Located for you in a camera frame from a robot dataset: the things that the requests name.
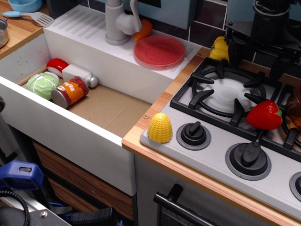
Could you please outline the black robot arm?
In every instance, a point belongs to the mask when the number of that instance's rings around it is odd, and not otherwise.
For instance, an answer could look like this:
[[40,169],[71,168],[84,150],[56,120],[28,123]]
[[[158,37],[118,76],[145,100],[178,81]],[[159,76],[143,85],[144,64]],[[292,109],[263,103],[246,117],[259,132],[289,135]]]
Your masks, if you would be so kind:
[[297,0],[228,1],[226,37],[230,65],[238,67],[248,50],[275,57],[269,74],[277,83],[291,65],[301,62],[301,23],[290,21]]

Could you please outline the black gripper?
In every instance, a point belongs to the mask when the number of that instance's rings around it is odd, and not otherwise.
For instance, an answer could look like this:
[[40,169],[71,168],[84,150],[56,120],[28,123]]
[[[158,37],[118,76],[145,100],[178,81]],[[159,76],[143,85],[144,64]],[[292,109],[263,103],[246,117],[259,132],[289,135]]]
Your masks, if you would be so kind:
[[271,43],[268,43],[251,36],[252,22],[229,21],[226,27],[225,40],[229,46],[229,62],[233,68],[237,68],[240,65],[243,57],[249,50],[278,57],[269,74],[270,82],[278,82],[284,74],[289,61],[301,60],[301,42],[286,29],[283,29]]

